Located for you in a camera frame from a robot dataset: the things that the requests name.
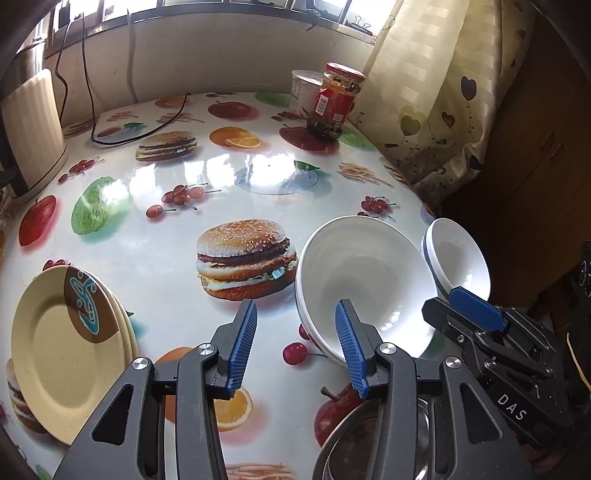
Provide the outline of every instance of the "white bowl with blue rim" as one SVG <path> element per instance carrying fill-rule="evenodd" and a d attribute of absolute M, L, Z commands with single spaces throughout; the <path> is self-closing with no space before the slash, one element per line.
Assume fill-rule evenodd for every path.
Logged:
<path fill-rule="evenodd" d="M 491 277 L 480 248 L 466 230 L 449 218 L 436 219 L 425 233 L 421 253 L 437 290 L 445 299 L 455 287 L 464 287 L 488 300 Z"/>
<path fill-rule="evenodd" d="M 322 225 L 306 242 L 295 277 L 295 302 L 314 343 L 345 364 L 335 328 L 335 308 L 349 299 L 364 323 L 384 342 L 414 357 L 428 347 L 434 329 L 423 320 L 437 288 L 413 243 L 392 225 L 345 216 Z"/>

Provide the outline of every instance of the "window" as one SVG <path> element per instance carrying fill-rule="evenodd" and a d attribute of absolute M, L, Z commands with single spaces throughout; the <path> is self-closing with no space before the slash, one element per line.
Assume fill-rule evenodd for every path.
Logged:
<path fill-rule="evenodd" d="M 130 14 L 156 8 L 157 0 L 105 0 L 105 10 L 103 20 L 127 16 L 127 10 Z"/>
<path fill-rule="evenodd" d="M 56 6 L 56 14 L 53 20 L 53 30 L 65 27 L 68 23 L 78 20 L 85 14 L 85 19 L 94 15 L 92 23 L 96 20 L 96 11 L 99 8 L 99 0 L 63 0 Z"/>
<path fill-rule="evenodd" d="M 373 43 L 394 3 L 395 0 L 62 0 L 54 12 L 55 34 L 47 55 L 59 49 L 69 23 L 72 33 L 81 29 L 83 14 L 89 29 L 87 35 L 92 35 L 126 24 L 128 10 L 133 22 L 194 12 L 268 14 L 309 22 L 310 16 L 301 13 L 314 11 L 320 17 L 319 26 Z M 79 41 L 80 37 L 79 33 L 68 35 L 66 45 Z"/>

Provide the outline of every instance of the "red jar label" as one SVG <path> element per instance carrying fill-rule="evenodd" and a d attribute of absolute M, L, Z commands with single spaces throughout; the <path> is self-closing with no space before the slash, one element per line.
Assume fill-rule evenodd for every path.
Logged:
<path fill-rule="evenodd" d="M 355 97 L 334 93 L 332 90 L 321 90 L 314 111 L 329 122 L 345 121 L 353 105 Z"/>

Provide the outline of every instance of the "wooden cabinet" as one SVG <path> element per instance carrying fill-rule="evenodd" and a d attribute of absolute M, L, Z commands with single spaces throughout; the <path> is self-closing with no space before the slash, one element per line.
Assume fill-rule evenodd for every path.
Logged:
<path fill-rule="evenodd" d="M 543 18 L 506 95 L 480 176 L 443 205 L 480 245 L 491 300 L 529 306 L 591 238 L 591 84 Z"/>

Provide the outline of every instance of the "plastic container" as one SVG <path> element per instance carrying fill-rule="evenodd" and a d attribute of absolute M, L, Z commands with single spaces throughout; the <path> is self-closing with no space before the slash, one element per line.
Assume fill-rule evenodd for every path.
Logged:
<path fill-rule="evenodd" d="M 308 130 L 317 136 L 336 139 L 353 109 L 365 75 L 339 63 L 327 63 L 322 88 L 308 117 Z"/>
<path fill-rule="evenodd" d="M 311 70 L 291 72 L 290 111 L 308 118 L 316 106 L 316 98 L 322 87 L 322 74 Z"/>

